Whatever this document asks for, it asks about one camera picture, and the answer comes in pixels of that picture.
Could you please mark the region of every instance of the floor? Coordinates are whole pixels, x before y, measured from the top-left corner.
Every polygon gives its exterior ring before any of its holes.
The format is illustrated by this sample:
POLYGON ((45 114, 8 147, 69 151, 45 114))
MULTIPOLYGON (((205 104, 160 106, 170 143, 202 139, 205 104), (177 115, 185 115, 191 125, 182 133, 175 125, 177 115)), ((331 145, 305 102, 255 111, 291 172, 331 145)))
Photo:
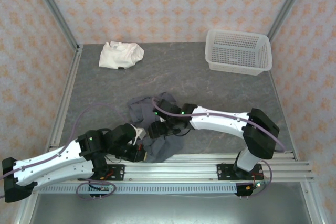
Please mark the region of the floor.
MULTIPOLYGON (((205 43, 140 44, 144 58, 125 70, 99 68, 103 45, 84 45, 61 137, 69 138, 76 117, 92 103, 108 103, 114 110, 94 107, 80 120, 74 137, 103 127, 130 122, 126 102, 142 95, 169 92, 177 103, 227 111, 263 110, 280 128, 279 139, 288 150, 291 139, 268 72, 258 76, 209 70, 205 43)), ((220 132, 198 130, 184 137, 180 154, 237 153, 242 139, 220 132)))

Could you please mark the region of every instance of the metal edge trim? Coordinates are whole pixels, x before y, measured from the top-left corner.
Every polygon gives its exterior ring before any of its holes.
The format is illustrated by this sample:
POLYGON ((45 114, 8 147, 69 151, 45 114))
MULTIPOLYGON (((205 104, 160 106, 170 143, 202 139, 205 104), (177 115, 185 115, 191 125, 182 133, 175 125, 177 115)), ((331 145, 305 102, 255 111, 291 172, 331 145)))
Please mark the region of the metal edge trim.
POLYGON ((307 210, 312 223, 329 224, 332 223, 328 219, 322 205, 319 188, 315 182, 301 182, 302 193, 306 201, 307 210))
POLYGON ((269 41, 272 43, 273 39, 275 38, 277 32, 280 30, 280 27, 284 20, 287 17, 287 14, 289 13, 291 7, 293 6, 295 0, 286 0, 276 17, 271 29, 269 30, 267 37, 269 38, 269 41))
POLYGON ((67 22, 65 21, 61 11, 57 7, 57 4, 55 0, 45 0, 51 13, 53 14, 54 18, 56 19, 58 25, 62 29, 64 35, 66 36, 70 46, 73 48, 73 50, 76 50, 78 48, 76 39, 74 35, 72 34, 67 22))
POLYGON ((32 193, 29 198, 24 199, 16 215, 15 224, 27 224, 32 220, 38 193, 32 193))
POLYGON ((285 112, 283 111, 283 106, 282 106, 282 100, 280 99, 280 97, 279 97, 279 95, 278 95, 278 91, 277 91, 277 86, 275 85, 275 82, 274 82, 274 79, 273 79, 273 75, 272 75, 272 72, 271 71, 268 71, 268 74, 269 74, 269 76, 270 76, 270 78, 271 78, 271 83, 272 83, 272 86, 273 86, 273 89, 274 89, 274 91, 275 91, 275 96, 276 96, 276 98, 277 98, 277 101, 278 101, 278 103, 279 103, 279 105, 280 105, 280 111, 281 111, 281 114, 282 114, 282 116, 283 116, 283 118, 285 119, 285 123, 286 123, 286 125, 287 125, 287 130, 288 130, 288 132, 289 132, 289 137, 290 137, 290 140, 291 140, 291 142, 292 142, 292 145, 293 145, 293 154, 294 154, 294 157, 295 157, 295 159, 297 159, 297 160, 300 160, 300 156, 299 156, 299 150, 298 150, 298 148, 297 148, 297 145, 296 145, 296 143, 295 143, 295 140, 294 140, 294 138, 293 138, 293 136, 292 136, 292 133, 290 132, 290 128, 288 127, 288 118, 287 118, 287 115, 285 114, 285 112))
MULTIPOLYGON (((41 189, 40 194, 74 194, 80 183, 62 183, 46 186, 41 189)), ((232 194, 237 192, 234 183, 217 182, 217 183, 120 183, 113 182, 117 187, 114 194, 232 194), (146 188, 163 187, 162 190, 143 190, 146 188), (165 190, 166 188, 178 188, 180 190, 165 190)), ((88 185, 83 185, 79 194, 99 193, 92 190, 88 185)))
POLYGON ((52 129, 52 132, 50 134, 49 138, 49 146, 58 147, 61 136, 62 136, 62 129, 65 123, 72 89, 74 88, 74 83, 76 79, 77 69, 80 62, 81 52, 82 52, 83 45, 80 45, 79 50, 75 52, 75 55, 73 57, 71 67, 69 68, 68 75, 67 75, 67 81, 64 87, 63 96, 58 108, 58 113, 55 119, 54 127, 52 129))
MULTIPOLYGON (((57 131, 59 131, 64 125, 64 121, 65 121, 64 114, 66 115, 67 109, 69 106, 69 101, 70 101, 70 97, 72 93, 72 88, 74 86, 73 84, 75 82, 76 72, 77 72, 82 49, 83 49, 83 45, 80 45, 79 48, 75 50, 74 52, 74 55, 73 55, 74 57, 73 57, 71 66, 68 71, 67 81, 65 83, 63 96, 60 101, 58 113, 55 117, 54 124, 53 124, 51 133, 48 138, 48 144, 45 147, 45 152, 49 151, 50 146, 52 145, 53 142, 55 142, 55 138, 57 137, 57 131)), ((14 222, 15 224, 30 223, 31 218, 34 213, 37 196, 38 196, 38 192, 33 192, 27 199, 24 199, 21 202, 19 210, 16 215, 15 222, 14 222)))

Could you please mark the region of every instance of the cable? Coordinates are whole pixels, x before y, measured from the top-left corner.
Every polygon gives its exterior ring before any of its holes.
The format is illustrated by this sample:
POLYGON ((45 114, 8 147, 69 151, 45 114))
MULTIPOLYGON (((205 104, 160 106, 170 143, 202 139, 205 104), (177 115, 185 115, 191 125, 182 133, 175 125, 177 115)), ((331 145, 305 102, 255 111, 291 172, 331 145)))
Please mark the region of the cable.
POLYGON ((107 156, 105 156, 105 158, 107 158, 110 162, 114 163, 114 164, 119 164, 121 162, 121 159, 119 159, 119 162, 113 162, 111 159, 109 159, 107 156))
POLYGON ((268 183, 265 184, 265 186, 263 187, 263 189, 261 191, 257 192, 256 194, 252 194, 251 196, 248 196, 248 198, 256 197, 257 195, 260 195, 261 193, 265 192, 269 188, 269 185, 272 182, 273 172, 272 172, 271 166, 265 160, 262 159, 261 161, 263 163, 265 163, 267 165, 268 169, 269 169, 269 181, 268 181, 268 183))
POLYGON ((108 175, 106 175, 106 177, 104 178, 104 180, 107 180, 108 179, 108 177, 110 177, 110 176, 112 176, 113 175, 113 173, 114 173, 114 170, 112 170, 108 175))
POLYGON ((90 185, 90 184, 92 184, 92 185, 96 185, 96 186, 107 186, 107 185, 109 185, 109 186, 113 186, 113 190, 112 190, 112 192, 110 192, 110 193, 108 193, 108 194, 105 194, 105 195, 103 195, 103 196, 99 196, 99 199, 104 199, 104 198, 106 198, 106 197, 109 197, 109 196, 111 196, 114 192, 115 192, 115 190, 117 189, 117 187, 116 187, 116 185, 115 184, 113 184, 113 183, 111 183, 111 182, 108 182, 108 181, 105 181, 105 180, 93 180, 93 179, 90 179, 90 178, 87 178, 87 179, 85 179, 87 182, 84 182, 84 183, 81 183, 78 187, 77 187, 77 189, 76 189, 76 195, 77 195, 77 197, 79 198, 79 199, 81 199, 81 200, 85 200, 85 201, 91 201, 91 200, 95 200, 96 199, 96 197, 91 197, 91 198, 83 198, 83 197, 81 197, 80 195, 79 195, 79 193, 78 193, 78 191, 79 191, 79 188, 81 187, 81 186, 83 186, 83 185, 90 185))
POLYGON ((254 183, 256 182, 256 174, 253 173, 253 187, 255 186, 254 183))
POLYGON ((169 116, 175 116, 177 118, 189 118, 191 116, 209 116, 209 115, 212 115, 212 116, 221 116, 223 118, 230 118, 230 119, 233 119, 233 120, 241 120, 245 123, 248 123, 254 127, 256 127, 257 129, 259 129, 260 131, 264 132, 266 135, 268 135, 269 137, 271 137, 276 143, 278 143, 280 146, 281 146, 281 151, 282 152, 285 152, 285 146, 280 142, 280 140, 278 140, 275 136, 273 136, 269 131, 265 130, 263 127, 261 127, 259 124, 256 124, 255 122, 252 122, 248 119, 245 119, 245 118, 240 118, 238 116, 234 116, 234 115, 226 115, 226 114, 220 114, 220 113, 195 113, 195 114, 173 114, 173 113, 170 113, 170 112, 167 112, 163 109, 161 109, 160 107, 158 107, 156 105, 156 102, 155 102, 155 98, 153 97, 152 98, 152 104, 153 106, 160 112, 166 114, 166 115, 169 115, 169 116))
POLYGON ((14 169, 14 170, 12 170, 12 171, 10 171, 10 172, 8 172, 8 173, 5 173, 4 175, 2 175, 2 176, 0 177, 0 180, 4 179, 5 177, 7 177, 7 176, 9 176, 9 175, 11 175, 11 174, 13 174, 13 173, 16 173, 16 172, 18 172, 18 171, 20 171, 20 170, 24 171, 24 170, 27 169, 27 168, 31 168, 31 167, 34 167, 34 166, 37 166, 37 165, 44 164, 44 163, 49 162, 50 160, 53 160, 54 158, 60 156, 60 155, 66 150, 66 148, 69 146, 69 144, 72 142, 72 140, 73 140, 72 138, 73 138, 73 136, 74 136, 74 134, 75 134, 75 130, 76 130, 76 127, 77 127, 77 124, 78 124, 80 118, 81 118, 87 111, 89 111, 91 108, 93 108, 93 107, 95 107, 95 106, 106 106, 106 107, 109 107, 109 108, 111 108, 112 110, 114 110, 114 111, 115 111, 121 118, 123 117, 123 116, 122 116, 122 115, 121 115, 121 114, 120 114, 120 113, 119 113, 113 106, 108 105, 108 104, 105 104, 105 103, 94 103, 94 104, 88 106, 88 107, 87 107, 86 109, 84 109, 84 110, 78 115, 78 117, 76 118, 75 123, 74 123, 74 125, 72 126, 71 134, 70 134, 70 137, 69 137, 67 143, 63 146, 63 148, 62 148, 57 154, 55 154, 55 155, 53 155, 53 156, 51 156, 51 157, 49 157, 49 158, 47 158, 47 159, 45 159, 45 160, 38 161, 38 162, 36 162, 36 163, 29 164, 29 165, 26 165, 26 166, 21 166, 20 168, 17 168, 17 169, 14 169))
POLYGON ((95 186, 93 186, 93 185, 91 185, 91 184, 89 184, 89 187, 91 187, 92 189, 95 189, 95 190, 101 191, 101 189, 100 189, 99 187, 95 187, 95 186))
POLYGON ((186 134, 188 134, 190 132, 190 129, 186 132, 186 133, 184 133, 184 134, 182 134, 182 135, 177 135, 177 134, 174 134, 175 136, 185 136, 186 134))

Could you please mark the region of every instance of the gray table surface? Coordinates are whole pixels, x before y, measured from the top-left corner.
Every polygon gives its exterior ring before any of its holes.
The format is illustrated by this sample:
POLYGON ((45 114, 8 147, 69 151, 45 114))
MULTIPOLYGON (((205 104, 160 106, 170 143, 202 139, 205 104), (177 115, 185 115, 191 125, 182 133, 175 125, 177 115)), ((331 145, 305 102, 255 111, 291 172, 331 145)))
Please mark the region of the gray table surface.
MULTIPOLYGON (((75 137, 87 130, 114 128, 130 122, 126 102, 141 95, 169 92, 178 105, 194 103, 226 112, 263 110, 280 128, 279 139, 288 150, 291 139, 268 72, 258 76, 210 70, 205 61, 205 43, 139 44, 143 60, 125 70, 98 67, 103 45, 84 45, 61 137, 69 138, 76 117, 93 103, 107 103, 114 109, 93 107, 76 128, 75 137)), ((236 153, 244 140, 221 132, 190 131, 183 137, 179 154, 236 153)))
MULTIPOLYGON (((280 127, 279 138, 292 148, 270 76, 246 76, 209 70, 204 43, 141 44, 142 61, 126 70, 99 68, 102 45, 85 45, 72 92, 61 143, 78 114, 92 103, 111 104, 86 113, 75 136, 89 129, 129 122, 126 102, 132 97, 172 93, 179 105, 249 112, 262 109, 280 127)), ((180 153, 232 153, 243 140, 220 132, 191 131, 180 153)), ((31 223, 310 223, 299 183, 274 183, 249 200, 172 195, 113 195, 80 201, 75 195, 39 195, 31 223)))

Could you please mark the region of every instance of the black mounting bracket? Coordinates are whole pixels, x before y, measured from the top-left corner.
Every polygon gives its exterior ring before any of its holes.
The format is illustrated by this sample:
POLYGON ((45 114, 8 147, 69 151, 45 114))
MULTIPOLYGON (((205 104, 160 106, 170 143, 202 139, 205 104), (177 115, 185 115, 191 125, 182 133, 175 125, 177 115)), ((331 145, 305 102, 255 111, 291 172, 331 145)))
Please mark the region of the black mounting bracket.
POLYGON ((242 179, 236 175, 233 169, 234 164, 218 164, 217 165, 217 176, 218 180, 263 180, 264 172, 263 167, 260 164, 256 164, 253 169, 248 173, 251 178, 246 177, 242 179))
MULTIPOLYGON (((13 170, 16 164, 16 159, 9 157, 2 160, 2 171, 3 174, 9 173, 13 170)), ((17 178, 14 174, 4 178, 4 191, 5 191, 5 202, 12 203, 29 197, 32 194, 34 187, 37 182, 32 182, 27 186, 19 186, 16 184, 17 178)))
POLYGON ((113 173, 106 178, 106 181, 123 181, 125 175, 125 165, 119 164, 109 164, 108 171, 109 174, 113 171, 113 173))

